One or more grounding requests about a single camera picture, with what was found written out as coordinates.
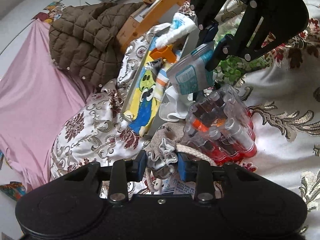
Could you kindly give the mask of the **striped sock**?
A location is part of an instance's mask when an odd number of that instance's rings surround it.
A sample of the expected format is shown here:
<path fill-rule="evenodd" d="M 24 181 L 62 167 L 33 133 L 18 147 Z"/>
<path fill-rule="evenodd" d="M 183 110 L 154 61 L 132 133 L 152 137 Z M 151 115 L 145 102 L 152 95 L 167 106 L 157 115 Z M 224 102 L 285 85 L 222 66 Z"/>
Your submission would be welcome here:
<path fill-rule="evenodd" d="M 171 64 L 166 63 L 158 72 L 156 81 L 155 81 L 155 90 L 153 97 L 158 101 L 163 100 L 164 92 L 168 87 L 169 78 L 167 77 L 167 71 L 171 67 Z"/>

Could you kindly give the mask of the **colourful wall picture upper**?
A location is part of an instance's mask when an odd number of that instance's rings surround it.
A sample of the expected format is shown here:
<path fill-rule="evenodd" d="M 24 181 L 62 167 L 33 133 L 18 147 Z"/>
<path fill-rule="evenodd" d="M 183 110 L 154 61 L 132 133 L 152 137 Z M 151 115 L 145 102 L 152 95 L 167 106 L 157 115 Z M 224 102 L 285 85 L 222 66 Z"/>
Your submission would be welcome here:
<path fill-rule="evenodd" d="M 52 2 L 46 6 L 42 12 L 37 13 L 32 19 L 52 24 L 61 17 L 65 7 L 66 6 L 61 2 Z"/>

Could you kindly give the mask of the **grey face mask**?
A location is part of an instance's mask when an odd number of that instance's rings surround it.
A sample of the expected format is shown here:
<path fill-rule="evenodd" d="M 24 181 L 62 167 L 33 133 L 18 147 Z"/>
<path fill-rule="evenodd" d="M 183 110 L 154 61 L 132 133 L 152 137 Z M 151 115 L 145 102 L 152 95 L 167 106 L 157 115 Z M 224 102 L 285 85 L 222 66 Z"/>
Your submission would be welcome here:
<path fill-rule="evenodd" d="M 170 86 L 165 90 L 165 101 L 161 103 L 158 110 L 159 117 L 167 122 L 184 120 L 189 107 L 195 102 L 189 97 L 193 98 L 193 95 L 181 95 L 176 92 L 174 87 Z"/>

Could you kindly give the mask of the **clear pack of red tubes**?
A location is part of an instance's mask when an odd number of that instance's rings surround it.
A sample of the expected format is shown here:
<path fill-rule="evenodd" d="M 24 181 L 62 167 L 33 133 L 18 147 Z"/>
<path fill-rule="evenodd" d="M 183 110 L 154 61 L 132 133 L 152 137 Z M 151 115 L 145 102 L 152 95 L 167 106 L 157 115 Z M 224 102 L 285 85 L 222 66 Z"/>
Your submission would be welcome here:
<path fill-rule="evenodd" d="M 230 85 L 190 106 L 182 145 L 208 156 L 216 165 L 256 155 L 251 113 Z"/>

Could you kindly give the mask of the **pink sheet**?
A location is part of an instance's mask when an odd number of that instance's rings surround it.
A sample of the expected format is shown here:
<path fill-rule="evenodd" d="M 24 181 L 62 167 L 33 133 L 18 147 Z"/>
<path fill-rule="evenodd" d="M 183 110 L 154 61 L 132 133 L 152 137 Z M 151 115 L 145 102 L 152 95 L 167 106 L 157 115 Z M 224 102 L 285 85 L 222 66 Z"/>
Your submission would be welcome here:
<path fill-rule="evenodd" d="M 50 149 L 93 86 L 54 65 L 49 24 L 35 21 L 1 79 L 1 151 L 31 191 L 50 180 Z"/>

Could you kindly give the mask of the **grey tray with cartoon drawing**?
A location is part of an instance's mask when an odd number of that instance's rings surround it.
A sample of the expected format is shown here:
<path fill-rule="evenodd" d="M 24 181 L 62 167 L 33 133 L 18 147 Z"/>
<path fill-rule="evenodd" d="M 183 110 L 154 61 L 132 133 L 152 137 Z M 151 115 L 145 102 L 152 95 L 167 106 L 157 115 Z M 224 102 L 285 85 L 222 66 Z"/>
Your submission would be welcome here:
<path fill-rule="evenodd" d="M 153 97 L 157 74 L 166 63 L 174 64 L 150 57 L 157 38 L 167 33 L 169 27 L 170 23 L 156 25 L 132 41 L 127 47 L 117 78 L 118 87 L 126 89 L 121 115 L 129 123 L 129 128 L 141 137 L 148 133 L 162 103 Z M 176 62 L 181 58 L 187 40 L 185 35 L 172 44 Z"/>

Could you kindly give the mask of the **brown quilted jacket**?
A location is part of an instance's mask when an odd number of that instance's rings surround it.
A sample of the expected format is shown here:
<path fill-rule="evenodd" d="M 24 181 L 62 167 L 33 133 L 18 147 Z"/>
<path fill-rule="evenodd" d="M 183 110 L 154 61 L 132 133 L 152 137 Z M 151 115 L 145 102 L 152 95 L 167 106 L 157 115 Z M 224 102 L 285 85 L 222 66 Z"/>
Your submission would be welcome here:
<path fill-rule="evenodd" d="M 117 34 L 142 3 L 68 6 L 49 29 L 49 51 L 61 70 L 101 89 L 119 74 Z"/>

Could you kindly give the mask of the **white teal wipes packet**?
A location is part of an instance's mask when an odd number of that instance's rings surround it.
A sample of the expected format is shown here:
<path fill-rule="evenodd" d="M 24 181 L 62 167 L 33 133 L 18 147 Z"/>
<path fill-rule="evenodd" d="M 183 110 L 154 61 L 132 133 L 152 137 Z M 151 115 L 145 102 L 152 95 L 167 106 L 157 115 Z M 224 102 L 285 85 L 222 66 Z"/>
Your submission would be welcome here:
<path fill-rule="evenodd" d="M 181 95 L 199 92 L 214 85 L 216 74 L 206 70 L 214 52 L 214 42 L 204 43 L 167 70 L 167 77 Z"/>

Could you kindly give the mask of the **wooden bed frame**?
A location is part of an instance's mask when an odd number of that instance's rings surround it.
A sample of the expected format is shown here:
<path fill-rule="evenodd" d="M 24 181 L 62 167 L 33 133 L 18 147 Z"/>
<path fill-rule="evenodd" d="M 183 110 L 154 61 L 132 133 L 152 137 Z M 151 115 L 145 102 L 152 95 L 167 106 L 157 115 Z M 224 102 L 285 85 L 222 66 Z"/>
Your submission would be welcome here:
<path fill-rule="evenodd" d="M 117 34 L 116 41 L 124 53 L 130 42 L 143 35 L 152 26 L 157 25 L 160 18 L 174 5 L 181 6 L 185 0 L 156 0 L 153 5 L 142 5 L 130 15 Z"/>

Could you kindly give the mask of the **small blue white box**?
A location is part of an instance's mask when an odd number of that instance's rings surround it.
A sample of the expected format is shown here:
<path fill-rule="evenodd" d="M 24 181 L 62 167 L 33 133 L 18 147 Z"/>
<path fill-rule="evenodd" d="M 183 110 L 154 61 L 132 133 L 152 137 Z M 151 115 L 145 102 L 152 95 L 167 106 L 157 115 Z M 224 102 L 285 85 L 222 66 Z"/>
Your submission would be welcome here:
<path fill-rule="evenodd" d="M 183 182 L 180 176 L 175 174 L 163 180 L 161 194 L 189 194 L 194 198 L 196 184 L 194 182 Z"/>

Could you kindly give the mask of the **floral satin bedspread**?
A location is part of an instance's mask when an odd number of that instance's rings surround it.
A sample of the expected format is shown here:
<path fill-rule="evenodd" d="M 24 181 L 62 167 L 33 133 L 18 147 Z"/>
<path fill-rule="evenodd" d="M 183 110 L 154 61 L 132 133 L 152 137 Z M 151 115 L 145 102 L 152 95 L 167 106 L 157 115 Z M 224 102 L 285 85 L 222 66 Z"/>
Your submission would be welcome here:
<path fill-rule="evenodd" d="M 250 63 L 231 57 L 216 70 L 218 81 L 232 85 L 249 110 L 257 153 L 238 164 L 302 197 L 308 216 L 300 231 L 319 239 L 319 0 L 303 0 L 310 19 L 307 28 L 285 44 Z M 163 24 L 152 27 L 127 49 L 118 77 L 65 122 L 51 149 L 51 178 L 59 178 L 98 161 L 110 166 L 146 150 L 168 172 L 153 173 L 129 183 L 129 194 L 193 193 L 194 183 L 179 180 L 174 171 L 177 144 L 184 122 L 177 115 L 155 125 L 152 139 L 140 137 L 121 117 L 120 109 L 142 58 L 133 51 L 148 46 Z"/>

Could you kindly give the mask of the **colourful wall picture lower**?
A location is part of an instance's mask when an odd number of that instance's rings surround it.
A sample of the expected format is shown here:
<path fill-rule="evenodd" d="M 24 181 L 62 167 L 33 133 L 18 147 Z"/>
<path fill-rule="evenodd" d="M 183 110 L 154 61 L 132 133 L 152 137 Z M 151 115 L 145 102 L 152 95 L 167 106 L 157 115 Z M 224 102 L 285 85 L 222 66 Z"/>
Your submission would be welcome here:
<path fill-rule="evenodd" d="M 7 163 L 1 152 L 1 193 L 18 201 L 26 193 L 20 175 Z"/>

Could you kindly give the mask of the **bag of green paper stars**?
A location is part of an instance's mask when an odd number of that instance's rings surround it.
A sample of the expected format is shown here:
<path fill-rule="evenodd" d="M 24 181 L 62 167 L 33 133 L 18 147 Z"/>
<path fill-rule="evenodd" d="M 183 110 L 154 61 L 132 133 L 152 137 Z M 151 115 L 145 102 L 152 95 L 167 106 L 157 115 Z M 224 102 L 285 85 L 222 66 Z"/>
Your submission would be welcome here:
<path fill-rule="evenodd" d="M 237 28 L 242 20 L 242 15 L 238 15 L 219 26 L 217 35 L 215 36 L 215 46 L 226 35 L 236 33 Z M 251 62 L 236 57 L 228 56 L 225 61 L 221 61 L 214 69 L 215 81 L 219 84 L 235 85 L 245 74 L 255 72 L 272 66 L 273 60 L 270 55 L 261 56 Z"/>

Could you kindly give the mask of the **orange plastic cup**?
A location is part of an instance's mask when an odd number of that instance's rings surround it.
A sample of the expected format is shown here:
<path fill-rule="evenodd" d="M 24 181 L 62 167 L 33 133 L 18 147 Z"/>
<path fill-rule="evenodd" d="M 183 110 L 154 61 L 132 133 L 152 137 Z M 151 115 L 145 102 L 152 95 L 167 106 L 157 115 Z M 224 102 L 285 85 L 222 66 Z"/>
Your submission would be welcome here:
<path fill-rule="evenodd" d="M 156 59 L 164 59 L 168 61 L 169 63 L 175 63 L 176 62 L 176 55 L 172 51 L 173 45 L 164 46 L 163 48 L 154 48 L 151 53 L 150 57 L 154 60 Z"/>

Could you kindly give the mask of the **colourful wall picture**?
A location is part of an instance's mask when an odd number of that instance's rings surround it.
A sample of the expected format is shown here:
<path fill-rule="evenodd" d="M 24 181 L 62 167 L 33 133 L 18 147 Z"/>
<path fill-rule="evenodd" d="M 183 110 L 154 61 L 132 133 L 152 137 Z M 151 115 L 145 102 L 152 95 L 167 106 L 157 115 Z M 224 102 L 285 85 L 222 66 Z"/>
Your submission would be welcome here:
<path fill-rule="evenodd" d="M 37 13 L 32 19 L 52 24 L 61 17 L 65 7 L 66 6 L 61 2 L 52 2 L 46 6 L 42 12 Z"/>
<path fill-rule="evenodd" d="M 26 193 L 20 175 L 7 163 L 1 152 L 1 193 L 18 201 Z"/>

